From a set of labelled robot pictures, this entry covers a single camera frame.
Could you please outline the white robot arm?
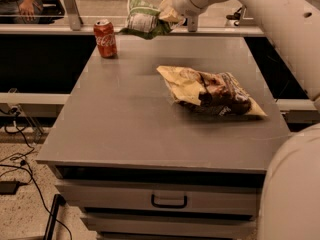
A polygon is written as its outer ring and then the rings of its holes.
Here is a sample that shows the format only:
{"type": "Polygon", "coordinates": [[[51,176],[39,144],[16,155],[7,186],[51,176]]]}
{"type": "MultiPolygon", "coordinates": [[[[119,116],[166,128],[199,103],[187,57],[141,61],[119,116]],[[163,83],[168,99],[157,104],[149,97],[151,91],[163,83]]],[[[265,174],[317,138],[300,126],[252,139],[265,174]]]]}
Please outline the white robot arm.
{"type": "MultiPolygon", "coordinates": [[[[172,0],[191,19],[227,0],[172,0]]],[[[320,12],[305,0],[238,0],[320,109],[320,12]]],[[[265,177],[257,240],[320,240],[320,125],[292,135],[265,177]]]]}

